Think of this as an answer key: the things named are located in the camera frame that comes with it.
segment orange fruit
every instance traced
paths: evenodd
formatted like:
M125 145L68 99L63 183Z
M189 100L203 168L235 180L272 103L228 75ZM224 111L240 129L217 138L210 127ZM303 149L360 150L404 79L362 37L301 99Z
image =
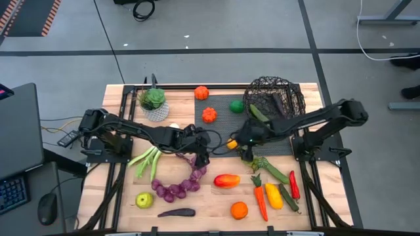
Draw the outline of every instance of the orange fruit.
M244 202L237 202L230 207L230 213L235 220L241 220L248 215L248 206Z

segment computer monitor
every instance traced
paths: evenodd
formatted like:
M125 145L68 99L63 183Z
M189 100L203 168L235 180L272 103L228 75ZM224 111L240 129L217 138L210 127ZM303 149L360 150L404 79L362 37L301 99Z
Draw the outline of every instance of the computer monitor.
M44 162L36 86L0 88L0 179Z

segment succulent plant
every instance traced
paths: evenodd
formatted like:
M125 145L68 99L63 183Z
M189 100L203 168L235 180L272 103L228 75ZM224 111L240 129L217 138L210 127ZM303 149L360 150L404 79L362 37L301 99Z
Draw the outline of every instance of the succulent plant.
M140 95L140 104L144 109L154 110L160 108L165 102L165 91L161 88L151 88Z

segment computer mouse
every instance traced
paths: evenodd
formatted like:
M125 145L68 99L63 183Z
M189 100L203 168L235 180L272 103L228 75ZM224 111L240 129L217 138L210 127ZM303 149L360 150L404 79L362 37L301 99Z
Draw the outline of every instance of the computer mouse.
M43 226L49 226L57 218L57 196L48 193L42 196L38 203L38 220Z

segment yellow object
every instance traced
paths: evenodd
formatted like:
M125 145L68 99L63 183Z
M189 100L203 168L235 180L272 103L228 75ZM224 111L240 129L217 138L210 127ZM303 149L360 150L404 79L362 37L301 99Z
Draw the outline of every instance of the yellow object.
M65 128L66 126L70 125L71 123L76 122L76 121L80 121L80 120L81 120L81 119L74 119L73 121L69 121L69 122L67 122L66 124L64 124L64 125L63 125L63 126L61 126L60 128L46 128L46 127L42 127L42 126L41 126L41 129L46 130L47 132L50 132L50 133L52 133L52 134L55 134L55 133L57 133L58 131L62 131L62 130L63 130L63 128Z
M231 138L229 138L226 146L228 147L228 149L234 149L238 146L238 143L235 140L232 140Z
M265 191L267 192L268 202L274 209L283 208L283 200L277 186L274 184L265 184Z
M151 193L139 193L136 197L136 205L140 209L149 208L153 205L153 196Z

